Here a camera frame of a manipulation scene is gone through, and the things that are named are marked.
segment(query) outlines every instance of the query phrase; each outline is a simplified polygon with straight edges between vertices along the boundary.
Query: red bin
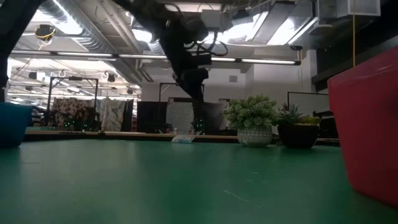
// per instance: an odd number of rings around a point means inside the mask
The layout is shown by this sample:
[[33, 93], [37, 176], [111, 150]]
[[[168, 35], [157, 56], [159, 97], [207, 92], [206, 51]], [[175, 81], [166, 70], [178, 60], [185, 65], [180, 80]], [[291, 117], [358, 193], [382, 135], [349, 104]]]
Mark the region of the red bin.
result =
[[349, 182], [398, 207], [398, 47], [328, 80]]

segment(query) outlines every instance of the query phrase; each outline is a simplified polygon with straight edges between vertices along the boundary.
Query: green table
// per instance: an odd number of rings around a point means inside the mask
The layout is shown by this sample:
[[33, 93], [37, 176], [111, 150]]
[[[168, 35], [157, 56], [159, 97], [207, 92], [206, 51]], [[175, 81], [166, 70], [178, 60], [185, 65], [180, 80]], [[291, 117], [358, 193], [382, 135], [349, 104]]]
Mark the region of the green table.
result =
[[340, 149], [73, 140], [0, 150], [0, 223], [398, 223]]

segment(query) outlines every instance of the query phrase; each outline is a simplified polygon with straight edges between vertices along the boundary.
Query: potted plant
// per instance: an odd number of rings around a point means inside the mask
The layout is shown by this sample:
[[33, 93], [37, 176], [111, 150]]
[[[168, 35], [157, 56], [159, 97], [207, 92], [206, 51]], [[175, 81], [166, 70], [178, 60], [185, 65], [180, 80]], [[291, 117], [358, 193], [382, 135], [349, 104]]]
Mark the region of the potted plant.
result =
[[231, 127], [238, 130], [238, 140], [245, 146], [264, 147], [272, 141], [272, 125], [279, 120], [274, 110], [276, 101], [268, 96], [250, 96], [245, 100], [231, 100], [224, 116]]
[[320, 119], [302, 116], [298, 106], [286, 103], [279, 109], [278, 132], [283, 145], [289, 148], [311, 148], [318, 138]]

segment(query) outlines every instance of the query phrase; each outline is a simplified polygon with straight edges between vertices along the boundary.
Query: blue bin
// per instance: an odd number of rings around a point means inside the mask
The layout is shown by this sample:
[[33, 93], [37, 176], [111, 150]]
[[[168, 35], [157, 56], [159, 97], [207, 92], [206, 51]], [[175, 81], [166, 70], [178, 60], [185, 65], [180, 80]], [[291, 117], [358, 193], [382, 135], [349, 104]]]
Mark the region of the blue bin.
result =
[[0, 148], [18, 147], [32, 120], [32, 107], [0, 103]]

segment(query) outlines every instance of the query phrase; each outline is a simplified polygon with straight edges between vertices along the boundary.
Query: dark planter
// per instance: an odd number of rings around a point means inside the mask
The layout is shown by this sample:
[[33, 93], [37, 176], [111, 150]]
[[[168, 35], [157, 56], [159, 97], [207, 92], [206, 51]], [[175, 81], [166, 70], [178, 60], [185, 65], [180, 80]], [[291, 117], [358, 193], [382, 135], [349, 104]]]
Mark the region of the dark planter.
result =
[[279, 138], [289, 148], [310, 149], [318, 138], [319, 126], [289, 125], [278, 127]]

